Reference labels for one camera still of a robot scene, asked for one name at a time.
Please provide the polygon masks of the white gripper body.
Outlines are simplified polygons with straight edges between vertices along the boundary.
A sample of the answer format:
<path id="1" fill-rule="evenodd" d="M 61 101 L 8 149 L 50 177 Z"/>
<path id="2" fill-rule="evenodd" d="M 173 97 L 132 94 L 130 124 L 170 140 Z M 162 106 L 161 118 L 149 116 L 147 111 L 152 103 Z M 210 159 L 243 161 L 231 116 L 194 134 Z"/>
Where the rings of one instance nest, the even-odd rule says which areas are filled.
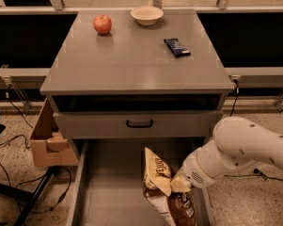
<path id="1" fill-rule="evenodd" d="M 209 176 L 199 165 L 197 160 L 197 151 L 190 153 L 181 168 L 178 170 L 178 177 L 185 186 L 194 186 L 197 188 L 205 188 L 213 185 L 216 180 Z"/>

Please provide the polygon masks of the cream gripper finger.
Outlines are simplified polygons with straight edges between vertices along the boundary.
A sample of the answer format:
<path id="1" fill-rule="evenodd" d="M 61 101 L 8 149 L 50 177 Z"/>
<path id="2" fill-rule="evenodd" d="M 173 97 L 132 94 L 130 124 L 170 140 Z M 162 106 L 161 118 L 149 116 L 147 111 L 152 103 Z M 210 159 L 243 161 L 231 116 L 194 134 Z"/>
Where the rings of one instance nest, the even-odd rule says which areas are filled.
<path id="1" fill-rule="evenodd" d="M 191 183 L 183 176 L 175 176 L 171 182 L 171 189 L 173 192 L 189 192 L 191 190 Z"/>

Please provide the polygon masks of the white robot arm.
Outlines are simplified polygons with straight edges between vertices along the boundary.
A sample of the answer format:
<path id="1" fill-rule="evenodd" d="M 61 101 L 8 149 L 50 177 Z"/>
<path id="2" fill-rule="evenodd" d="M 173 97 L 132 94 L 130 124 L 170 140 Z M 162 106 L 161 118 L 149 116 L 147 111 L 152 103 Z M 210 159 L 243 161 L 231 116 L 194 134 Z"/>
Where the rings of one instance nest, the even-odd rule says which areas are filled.
<path id="1" fill-rule="evenodd" d="M 226 117 L 214 126 L 212 139 L 185 158 L 171 180 L 171 189 L 205 188 L 227 173 L 259 163 L 283 170 L 283 135 L 245 118 Z"/>

